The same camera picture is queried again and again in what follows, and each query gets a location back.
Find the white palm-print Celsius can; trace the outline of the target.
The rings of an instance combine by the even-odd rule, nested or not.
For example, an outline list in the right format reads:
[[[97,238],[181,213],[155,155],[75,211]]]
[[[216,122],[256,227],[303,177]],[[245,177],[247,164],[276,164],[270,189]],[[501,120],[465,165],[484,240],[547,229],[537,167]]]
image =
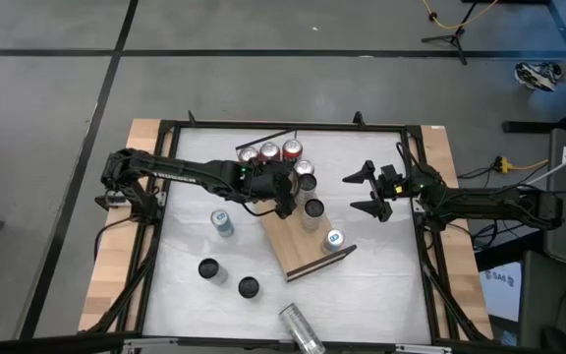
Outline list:
[[[238,283],[239,294],[248,300],[255,300],[260,295],[261,285],[259,281],[252,276],[243,277]]]

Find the person's shoe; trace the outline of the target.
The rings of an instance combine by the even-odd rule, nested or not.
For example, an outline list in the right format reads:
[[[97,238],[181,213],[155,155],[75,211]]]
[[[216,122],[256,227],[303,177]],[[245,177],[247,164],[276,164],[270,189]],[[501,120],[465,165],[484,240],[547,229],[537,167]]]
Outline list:
[[[515,66],[515,80],[528,89],[555,91],[556,84],[562,76],[562,70],[557,64],[543,62],[530,64],[518,63]]]

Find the blue silver Red Bull can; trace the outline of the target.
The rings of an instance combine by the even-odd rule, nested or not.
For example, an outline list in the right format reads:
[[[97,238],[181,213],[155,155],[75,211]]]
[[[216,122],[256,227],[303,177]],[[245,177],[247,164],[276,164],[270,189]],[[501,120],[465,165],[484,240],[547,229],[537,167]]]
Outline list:
[[[234,224],[224,209],[216,209],[210,215],[210,221],[221,237],[230,237],[234,234]]]

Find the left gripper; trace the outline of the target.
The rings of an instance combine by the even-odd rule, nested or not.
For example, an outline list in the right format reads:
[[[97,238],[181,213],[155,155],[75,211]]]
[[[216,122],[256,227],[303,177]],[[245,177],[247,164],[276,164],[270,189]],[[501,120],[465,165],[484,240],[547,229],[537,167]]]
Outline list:
[[[296,171],[286,164],[259,164],[246,170],[242,192],[247,202],[275,200],[275,213],[286,219],[297,207]]]

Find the white printed paper sheet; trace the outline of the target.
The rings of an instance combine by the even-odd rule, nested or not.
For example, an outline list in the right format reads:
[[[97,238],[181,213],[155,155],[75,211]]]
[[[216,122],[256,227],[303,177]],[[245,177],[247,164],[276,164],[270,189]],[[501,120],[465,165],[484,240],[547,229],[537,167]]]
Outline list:
[[[518,262],[480,272],[487,313],[516,322],[519,319],[522,267]]]

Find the black tripod stand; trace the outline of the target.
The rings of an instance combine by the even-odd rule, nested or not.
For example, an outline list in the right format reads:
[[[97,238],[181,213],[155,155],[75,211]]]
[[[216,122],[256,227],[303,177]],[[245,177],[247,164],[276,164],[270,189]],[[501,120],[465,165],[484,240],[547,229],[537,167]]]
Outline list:
[[[463,49],[462,44],[461,44],[461,36],[465,32],[466,24],[471,19],[471,15],[474,12],[476,6],[478,5],[479,0],[474,0],[472,2],[471,7],[469,8],[469,10],[466,13],[466,15],[464,16],[464,18],[462,19],[461,23],[459,25],[456,25],[456,26],[445,26],[445,25],[441,24],[437,19],[437,17],[438,17],[437,13],[431,10],[431,7],[429,6],[428,2],[426,0],[422,0],[422,2],[424,3],[425,9],[427,10],[428,20],[430,22],[435,23],[440,28],[443,28],[445,30],[452,30],[452,33],[451,34],[445,34],[445,35],[423,37],[421,39],[421,43],[444,42],[444,43],[449,44],[450,46],[452,46],[456,50],[460,63],[463,66],[466,66],[468,64],[468,61],[466,59],[465,50]]]

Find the orange Fanta soda can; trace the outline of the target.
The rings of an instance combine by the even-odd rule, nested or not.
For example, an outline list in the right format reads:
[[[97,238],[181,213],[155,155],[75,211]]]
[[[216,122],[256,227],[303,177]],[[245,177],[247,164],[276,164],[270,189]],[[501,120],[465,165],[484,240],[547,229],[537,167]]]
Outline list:
[[[261,162],[280,161],[281,160],[280,146],[272,141],[265,142],[259,148],[257,157]]]
[[[290,163],[296,163],[302,158],[304,147],[297,139],[287,140],[282,148],[282,160]]]

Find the silver slim beverage can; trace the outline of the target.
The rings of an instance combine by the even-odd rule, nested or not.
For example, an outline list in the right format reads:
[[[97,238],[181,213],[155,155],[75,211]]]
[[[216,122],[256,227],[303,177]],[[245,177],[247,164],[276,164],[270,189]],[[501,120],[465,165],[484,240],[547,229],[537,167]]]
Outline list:
[[[292,303],[279,313],[279,320],[294,338],[303,354],[325,354],[326,348],[299,309]]]
[[[323,215],[324,204],[321,200],[307,200],[302,213],[302,225],[304,229],[308,232],[314,232],[317,230]]]

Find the wooden table side board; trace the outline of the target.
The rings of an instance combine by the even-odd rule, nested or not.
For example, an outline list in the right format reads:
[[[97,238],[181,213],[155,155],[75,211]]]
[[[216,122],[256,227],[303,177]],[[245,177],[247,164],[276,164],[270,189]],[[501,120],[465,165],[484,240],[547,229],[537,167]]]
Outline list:
[[[421,126],[421,129],[426,162],[440,173],[450,188],[457,188],[457,174],[445,127]],[[472,241],[467,234],[468,224],[464,219],[457,219],[454,223],[456,227],[449,225],[440,233],[441,246],[434,247],[429,255],[435,264],[434,251],[443,252],[453,297],[479,332],[492,339],[480,274]]]
[[[160,120],[135,119],[127,139],[127,148],[138,148],[153,153],[156,149]],[[130,206],[117,206],[108,210],[105,225],[130,216]],[[85,296],[78,330],[90,329],[117,300],[118,295],[136,268],[142,263],[149,248],[154,228],[148,226],[138,236],[138,225],[124,221],[108,228],[99,242],[96,263]],[[108,331],[135,330],[144,281],[134,291],[126,308],[118,315]]]

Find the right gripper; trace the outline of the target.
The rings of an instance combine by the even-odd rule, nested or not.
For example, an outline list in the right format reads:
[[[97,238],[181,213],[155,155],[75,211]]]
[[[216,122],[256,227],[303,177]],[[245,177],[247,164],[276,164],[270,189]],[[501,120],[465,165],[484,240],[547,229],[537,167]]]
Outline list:
[[[375,167],[371,161],[365,161],[362,168],[342,179],[344,183],[365,183],[371,185],[370,200],[351,202],[350,206],[364,211],[381,222],[386,222],[392,214],[389,200],[414,198],[421,195],[427,187],[443,184],[439,173],[423,162],[415,162],[412,170],[404,176],[397,173],[393,165],[380,168],[379,176],[375,176]]]

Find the white black-lidded Celsius can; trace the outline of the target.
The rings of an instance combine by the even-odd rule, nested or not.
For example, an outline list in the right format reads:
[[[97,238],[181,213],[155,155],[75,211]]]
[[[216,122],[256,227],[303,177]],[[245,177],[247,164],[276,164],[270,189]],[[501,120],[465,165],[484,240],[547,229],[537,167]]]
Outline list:
[[[216,259],[203,259],[198,265],[198,274],[208,282],[221,285],[228,279],[228,271]]]

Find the wooden shelf black metal frame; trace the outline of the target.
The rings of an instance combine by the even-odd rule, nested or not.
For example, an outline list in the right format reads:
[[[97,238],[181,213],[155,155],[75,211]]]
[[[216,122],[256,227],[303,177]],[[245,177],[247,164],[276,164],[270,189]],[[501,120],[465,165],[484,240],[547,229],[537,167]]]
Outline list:
[[[282,160],[282,152],[280,161],[294,168],[295,163]],[[332,226],[325,207],[319,227],[314,232],[306,231],[302,225],[304,206],[297,204],[294,212],[286,219],[281,219],[275,212],[271,212],[269,210],[271,207],[271,202],[257,205],[258,211],[263,214],[261,224],[265,235],[287,281],[338,262],[357,249],[355,244],[348,245],[344,240],[339,251],[331,254],[322,252],[321,241],[325,234],[331,229],[337,229]]]

